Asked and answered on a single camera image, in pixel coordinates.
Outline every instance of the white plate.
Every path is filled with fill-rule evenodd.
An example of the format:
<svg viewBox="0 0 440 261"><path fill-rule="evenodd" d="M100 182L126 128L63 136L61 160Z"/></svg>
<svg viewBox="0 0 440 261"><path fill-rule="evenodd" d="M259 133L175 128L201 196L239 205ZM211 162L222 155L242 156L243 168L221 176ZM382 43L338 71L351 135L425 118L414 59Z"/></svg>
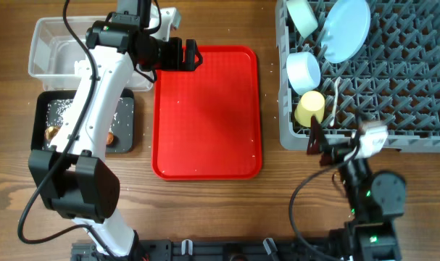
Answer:
<svg viewBox="0 0 440 261"><path fill-rule="evenodd" d="M332 63L352 58L365 42L370 22L370 7L365 0L337 1L324 24L321 47L328 46L324 57Z"/></svg>

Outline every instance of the gray dish rack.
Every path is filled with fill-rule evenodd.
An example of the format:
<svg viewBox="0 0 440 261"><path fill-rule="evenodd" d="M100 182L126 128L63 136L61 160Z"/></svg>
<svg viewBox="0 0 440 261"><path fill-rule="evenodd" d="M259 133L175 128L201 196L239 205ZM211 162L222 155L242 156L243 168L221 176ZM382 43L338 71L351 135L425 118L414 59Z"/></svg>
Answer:
<svg viewBox="0 0 440 261"><path fill-rule="evenodd" d="M306 39L297 32L286 7L275 7L276 45L280 55L279 130L284 148L305 150L310 129L294 119L299 103L289 83L290 53L312 52L320 64L316 91L326 100L323 130L329 142L348 139L356 128L355 111L382 120L389 129L385 148L403 152L440 152L440 0L367 0L370 32L360 51L346 62L331 64L320 41L325 18L336 0L309 0L318 29ZM333 84L339 85L334 127Z"/></svg>

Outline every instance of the yellow object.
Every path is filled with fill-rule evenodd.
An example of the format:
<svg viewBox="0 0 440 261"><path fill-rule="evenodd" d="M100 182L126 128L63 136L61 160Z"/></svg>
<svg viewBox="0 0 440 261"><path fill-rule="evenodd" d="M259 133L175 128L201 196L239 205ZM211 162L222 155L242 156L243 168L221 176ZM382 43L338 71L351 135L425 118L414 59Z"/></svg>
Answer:
<svg viewBox="0 0 440 261"><path fill-rule="evenodd" d="M316 116L316 120L321 123L324 117L325 100L322 94L317 91L308 91L305 93L297 105L294 116L297 122L305 127L310 127L312 116Z"/></svg>

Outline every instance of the wood grain surface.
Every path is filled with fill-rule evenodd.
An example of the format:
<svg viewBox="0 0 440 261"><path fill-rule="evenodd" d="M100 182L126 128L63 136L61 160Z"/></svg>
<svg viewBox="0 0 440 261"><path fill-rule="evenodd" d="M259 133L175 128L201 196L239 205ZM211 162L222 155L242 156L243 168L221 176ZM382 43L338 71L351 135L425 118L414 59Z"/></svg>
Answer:
<svg viewBox="0 0 440 261"><path fill-rule="evenodd" d="M160 0L183 16L174 36L199 45L245 45L257 54L260 70L263 169L250 181L165 182L153 174L151 128L153 91L136 94L136 140L131 153L109 155L121 182L123 217L142 239L263 239L293 236L287 216L293 189L319 169L318 157L291 152L279 143L278 50L275 1ZM17 238L17 222L35 186L28 171L30 139L40 81L28 75L36 21L62 13L62 0L0 0L0 260L68 260L71 243L89 241L73 231L52 242L28 246ZM73 1L69 16L106 15L116 0ZM440 260L440 154L384 151L370 159L374 171L391 169L407 179L405 216L396 221L404 260ZM305 236L324 236L349 219L347 200L331 174L311 182L296 201ZM36 202L25 234L37 239L71 225Z"/></svg>

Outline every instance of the clear plastic container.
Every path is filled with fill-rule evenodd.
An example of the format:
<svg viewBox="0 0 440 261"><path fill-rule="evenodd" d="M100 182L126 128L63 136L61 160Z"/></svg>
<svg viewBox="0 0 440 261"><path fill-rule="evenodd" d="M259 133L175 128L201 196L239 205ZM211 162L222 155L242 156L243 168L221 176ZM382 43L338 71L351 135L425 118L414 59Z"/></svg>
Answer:
<svg viewBox="0 0 440 261"><path fill-rule="evenodd" d="M105 17L83 16L67 19L73 31L84 43L88 28L97 20L105 20ZM38 20L31 41L28 73L43 82L44 90L77 89L81 77L75 74L75 63L85 59L84 51L70 35L61 17L46 17ZM153 84L134 72L126 87L133 91L149 91Z"/></svg>

